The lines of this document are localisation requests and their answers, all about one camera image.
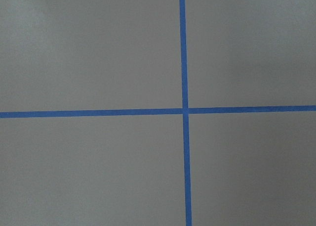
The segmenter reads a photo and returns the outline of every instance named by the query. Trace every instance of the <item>gray floor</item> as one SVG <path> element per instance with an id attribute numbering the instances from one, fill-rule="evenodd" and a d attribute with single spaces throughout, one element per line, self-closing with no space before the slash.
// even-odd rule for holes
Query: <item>gray floor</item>
<path id="1" fill-rule="evenodd" d="M 190 107 L 316 104 L 316 0 L 186 13 Z M 181 108 L 179 26 L 179 0 L 0 0 L 0 112 Z M 315 122 L 190 115 L 193 225 L 316 225 Z M 182 127 L 0 119 L 0 225 L 184 226 Z"/>

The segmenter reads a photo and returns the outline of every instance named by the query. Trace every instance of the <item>blue tape strip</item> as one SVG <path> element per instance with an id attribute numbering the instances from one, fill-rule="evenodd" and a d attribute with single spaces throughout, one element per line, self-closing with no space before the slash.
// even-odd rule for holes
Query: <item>blue tape strip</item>
<path id="1" fill-rule="evenodd" d="M 182 108 L 0 112 L 0 118 L 75 117 L 75 116 L 135 116 L 135 115 L 170 115 L 170 114 L 182 114 Z"/>
<path id="2" fill-rule="evenodd" d="M 190 114 L 285 112 L 285 111 L 316 111 L 316 106 L 248 106 L 248 107 L 211 107 L 211 108 L 190 108 L 189 109 Z"/>
<path id="3" fill-rule="evenodd" d="M 180 5 L 180 40 L 181 40 L 181 74 L 182 74 L 182 108 L 183 108 L 183 152 L 184 152 L 184 184 L 186 202 L 186 226 L 192 226 L 191 210 L 191 174 L 190 174 L 190 138 L 189 138 L 189 98 L 187 67 L 187 35 L 185 0 Z"/>

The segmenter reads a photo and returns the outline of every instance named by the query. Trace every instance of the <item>blue painter's tape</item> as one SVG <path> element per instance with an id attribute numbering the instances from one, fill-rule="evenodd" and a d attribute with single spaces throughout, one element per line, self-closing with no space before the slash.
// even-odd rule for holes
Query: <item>blue painter's tape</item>
<path id="1" fill-rule="evenodd" d="M 191 174 L 190 174 L 190 138 L 189 138 L 189 98 L 187 67 L 187 35 L 185 0 L 179 0 L 180 6 L 180 40 L 181 40 L 181 75 L 182 75 L 182 108 L 183 108 L 183 152 L 184 184 L 186 202 L 186 226 L 192 226 L 191 210 Z"/>
<path id="2" fill-rule="evenodd" d="M 182 108 L 0 112 L 0 118 L 75 117 L 75 116 L 135 116 L 135 115 L 170 115 L 170 114 L 182 114 Z"/>
<path id="3" fill-rule="evenodd" d="M 190 108 L 189 109 L 190 114 L 285 112 L 285 111 L 316 111 L 316 106 L 248 106 L 248 107 L 210 107 L 210 108 Z"/>

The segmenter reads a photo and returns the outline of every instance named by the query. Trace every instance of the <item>gray surface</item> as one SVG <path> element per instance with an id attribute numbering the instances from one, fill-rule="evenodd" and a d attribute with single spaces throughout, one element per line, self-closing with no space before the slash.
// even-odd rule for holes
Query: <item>gray surface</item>
<path id="1" fill-rule="evenodd" d="M 0 225 L 185 225 L 181 127 L 181 115 L 0 119 Z"/>
<path id="2" fill-rule="evenodd" d="M 186 0 L 190 107 L 316 103 L 316 0 Z"/>
<path id="3" fill-rule="evenodd" d="M 191 115 L 193 225 L 316 225 L 315 121 L 315 112 Z"/>
<path id="4" fill-rule="evenodd" d="M 179 0 L 0 0 L 0 111 L 181 107 Z"/>

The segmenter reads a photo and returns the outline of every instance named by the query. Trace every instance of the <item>horizontal blue tape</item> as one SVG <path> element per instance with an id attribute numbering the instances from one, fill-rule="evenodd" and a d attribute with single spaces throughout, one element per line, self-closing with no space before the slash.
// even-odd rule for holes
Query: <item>horizontal blue tape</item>
<path id="1" fill-rule="evenodd" d="M 168 114 L 182 114 L 182 108 L 0 112 L 0 118 L 75 117 L 75 116 L 135 116 L 135 115 L 168 115 Z"/>
<path id="2" fill-rule="evenodd" d="M 316 111 L 316 106 L 248 106 L 248 107 L 210 107 L 210 108 L 190 108 L 189 109 L 190 114 L 285 112 L 285 111 Z"/>

